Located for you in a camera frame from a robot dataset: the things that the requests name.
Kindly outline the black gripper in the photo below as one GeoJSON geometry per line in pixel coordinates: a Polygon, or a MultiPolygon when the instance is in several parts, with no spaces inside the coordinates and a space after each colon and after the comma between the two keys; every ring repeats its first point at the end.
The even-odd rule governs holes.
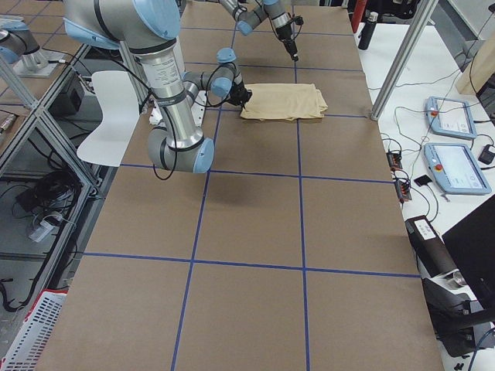
{"type": "Polygon", "coordinates": [[[283,43],[292,61],[297,62],[299,60],[299,55],[295,41],[292,38],[292,27],[290,25],[278,27],[276,29],[276,34],[278,39],[283,43]]]}
{"type": "Polygon", "coordinates": [[[250,99],[251,91],[245,87],[244,82],[237,83],[234,81],[230,89],[230,103],[244,110],[250,99]]]}

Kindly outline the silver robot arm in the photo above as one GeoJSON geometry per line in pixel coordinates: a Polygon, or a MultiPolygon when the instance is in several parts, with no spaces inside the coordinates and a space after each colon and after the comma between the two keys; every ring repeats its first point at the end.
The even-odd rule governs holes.
{"type": "Polygon", "coordinates": [[[250,35],[266,19],[270,21],[272,32],[280,41],[286,52],[294,62],[299,60],[299,52],[296,45],[297,34],[292,25],[302,26],[304,20],[301,16],[291,15],[285,10],[280,1],[256,1],[256,6],[249,10],[239,1],[220,0],[219,3],[235,21],[236,30],[242,35],[250,35]]]}
{"type": "Polygon", "coordinates": [[[250,100],[234,51],[221,49],[212,73],[182,73],[173,53],[180,31],[174,1],[66,1],[64,10],[70,37],[105,49],[125,42],[142,65],[164,121],[148,137],[152,163],[171,172],[207,172],[214,143],[196,125],[191,107],[198,90],[238,106],[250,100]]]}

